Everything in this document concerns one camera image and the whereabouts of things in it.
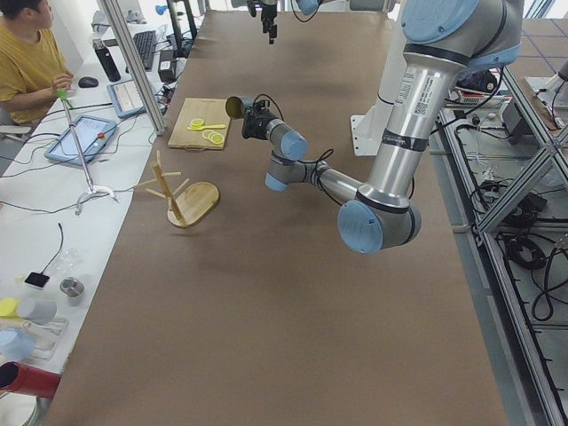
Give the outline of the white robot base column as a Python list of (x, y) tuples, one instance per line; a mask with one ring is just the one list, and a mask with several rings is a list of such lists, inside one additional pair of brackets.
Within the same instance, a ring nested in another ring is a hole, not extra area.
[(399, 85), (406, 71), (406, 61), (403, 58), (406, 38), (401, 27), (402, 12), (405, 7), (406, 1), (400, 1), (398, 17), (390, 25), (393, 34), (378, 86), (376, 102), (364, 115), (351, 116), (351, 139), (356, 156), (376, 155), (398, 95)]

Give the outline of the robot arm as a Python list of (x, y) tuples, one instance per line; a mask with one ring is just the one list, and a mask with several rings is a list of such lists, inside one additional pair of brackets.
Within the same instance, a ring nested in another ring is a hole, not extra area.
[(318, 159), (307, 141), (270, 110), (264, 95), (230, 97), (225, 111), (243, 121), (244, 138), (272, 144), (266, 185), (284, 191), (311, 183), (340, 204), (337, 228), (353, 251), (402, 246), (420, 231), (421, 214), (407, 191), (448, 92), (466, 70), (502, 68), (520, 50), (520, 1), (408, 1), (401, 8), (406, 68), (366, 182)]
[[(248, 13), (252, 18), (256, 17), (257, 12), (261, 13), (261, 24), (264, 34), (268, 36), (268, 43), (274, 44), (278, 36), (278, 26), (275, 19), (278, 14), (278, 1), (257, 0), (247, 1)], [(309, 22), (327, 1), (300, 0), (292, 1), (292, 12), (300, 22)], [(347, 1), (350, 11), (355, 12), (392, 12), (399, 1), (377, 0), (377, 1)]]

